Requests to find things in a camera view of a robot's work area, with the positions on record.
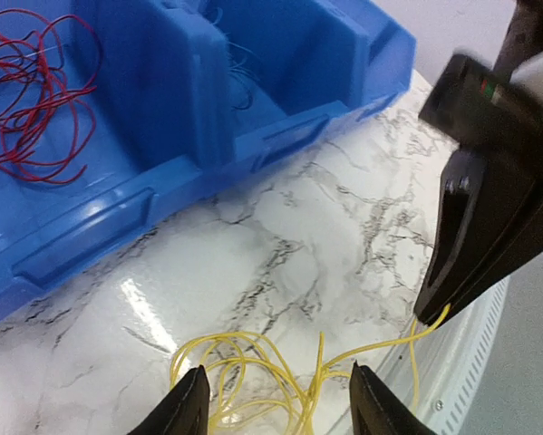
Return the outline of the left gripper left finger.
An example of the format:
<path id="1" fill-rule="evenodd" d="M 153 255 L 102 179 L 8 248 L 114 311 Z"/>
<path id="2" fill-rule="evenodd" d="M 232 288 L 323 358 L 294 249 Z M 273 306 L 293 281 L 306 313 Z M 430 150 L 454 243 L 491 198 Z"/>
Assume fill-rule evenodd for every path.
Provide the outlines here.
<path id="1" fill-rule="evenodd" d="M 209 395 L 205 368 L 190 369 L 137 426 L 137 435 L 207 435 Z"/>

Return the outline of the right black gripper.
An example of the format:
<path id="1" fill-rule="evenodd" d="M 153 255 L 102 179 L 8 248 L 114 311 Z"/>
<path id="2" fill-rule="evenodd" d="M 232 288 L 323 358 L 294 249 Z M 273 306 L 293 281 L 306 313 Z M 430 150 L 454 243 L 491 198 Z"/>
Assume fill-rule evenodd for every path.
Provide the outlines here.
<path id="1" fill-rule="evenodd" d="M 543 1 L 518 1 L 493 72 L 509 79 L 541 53 Z M 450 156 L 431 262 L 413 308 L 421 323 L 432 324 L 446 305 L 458 314 L 543 252 L 543 129 L 524 140 L 519 158 L 529 170 L 504 154 Z"/>

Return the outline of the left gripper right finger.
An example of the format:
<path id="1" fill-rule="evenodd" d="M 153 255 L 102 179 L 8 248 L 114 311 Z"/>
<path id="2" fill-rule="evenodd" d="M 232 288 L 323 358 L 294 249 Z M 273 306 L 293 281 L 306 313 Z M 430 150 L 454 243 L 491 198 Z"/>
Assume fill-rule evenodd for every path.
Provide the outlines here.
<path id="1" fill-rule="evenodd" d="M 367 365 L 354 363 L 349 392 L 354 435 L 434 435 Z"/>

